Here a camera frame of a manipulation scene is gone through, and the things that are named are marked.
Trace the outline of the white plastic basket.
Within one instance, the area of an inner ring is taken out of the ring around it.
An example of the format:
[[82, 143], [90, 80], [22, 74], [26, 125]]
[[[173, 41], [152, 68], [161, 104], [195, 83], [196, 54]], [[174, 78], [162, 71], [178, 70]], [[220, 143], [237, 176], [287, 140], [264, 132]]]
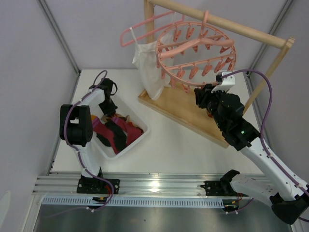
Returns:
[[90, 108], [93, 145], [104, 158], [115, 160], [144, 139], [149, 130], [126, 100], [115, 94], [111, 101], [107, 103], [103, 91], [96, 90], [84, 104]]

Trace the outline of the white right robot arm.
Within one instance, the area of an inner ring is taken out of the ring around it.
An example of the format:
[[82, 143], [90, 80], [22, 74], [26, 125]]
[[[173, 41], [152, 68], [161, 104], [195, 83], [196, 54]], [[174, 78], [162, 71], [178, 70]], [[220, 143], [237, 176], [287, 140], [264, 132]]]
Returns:
[[291, 170], [261, 141], [260, 132], [243, 118], [244, 105], [238, 95], [216, 91], [211, 84], [196, 88], [194, 93], [197, 106], [210, 113], [227, 143], [248, 157], [271, 181], [266, 185], [230, 170], [221, 178], [222, 187], [253, 197], [269, 206], [284, 223], [294, 224], [309, 206], [305, 193], [308, 183], [290, 179], [294, 177]]

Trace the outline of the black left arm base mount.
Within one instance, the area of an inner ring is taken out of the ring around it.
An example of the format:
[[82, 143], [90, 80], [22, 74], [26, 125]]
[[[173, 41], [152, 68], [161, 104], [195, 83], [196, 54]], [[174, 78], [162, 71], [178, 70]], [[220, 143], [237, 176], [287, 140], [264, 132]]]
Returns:
[[111, 186], [97, 178], [81, 176], [77, 186], [79, 194], [111, 194]]

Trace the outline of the pink round clip hanger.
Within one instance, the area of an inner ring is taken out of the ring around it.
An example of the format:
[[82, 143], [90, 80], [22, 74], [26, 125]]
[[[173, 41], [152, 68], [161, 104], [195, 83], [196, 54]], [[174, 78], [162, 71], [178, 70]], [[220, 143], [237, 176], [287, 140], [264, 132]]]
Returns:
[[220, 29], [207, 23], [209, 11], [203, 20], [182, 21], [167, 27], [155, 45], [156, 66], [161, 79], [169, 78], [171, 87], [179, 84], [185, 92], [190, 87], [207, 84], [209, 73], [232, 71], [236, 64], [235, 41]]

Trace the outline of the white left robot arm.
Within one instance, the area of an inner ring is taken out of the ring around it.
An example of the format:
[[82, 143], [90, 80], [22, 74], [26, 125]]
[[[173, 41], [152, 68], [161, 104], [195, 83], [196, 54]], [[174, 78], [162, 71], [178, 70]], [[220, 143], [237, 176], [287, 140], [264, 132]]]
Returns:
[[114, 88], [118, 88], [114, 81], [102, 78], [97, 85], [91, 85], [88, 92], [75, 104], [64, 104], [60, 107], [60, 138], [74, 150], [82, 169], [81, 176], [107, 184], [110, 184], [110, 181], [103, 178], [91, 145], [94, 130], [89, 103], [102, 94], [103, 100], [99, 105], [103, 108], [103, 114], [114, 115], [117, 109], [111, 99], [117, 92]]

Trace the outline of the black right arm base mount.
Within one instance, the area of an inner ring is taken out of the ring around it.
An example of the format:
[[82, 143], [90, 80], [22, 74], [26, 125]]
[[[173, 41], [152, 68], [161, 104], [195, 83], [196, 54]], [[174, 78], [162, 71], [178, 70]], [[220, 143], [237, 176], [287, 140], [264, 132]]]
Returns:
[[224, 189], [220, 181], [204, 181], [200, 187], [205, 190], [206, 196], [232, 196], [231, 191]]

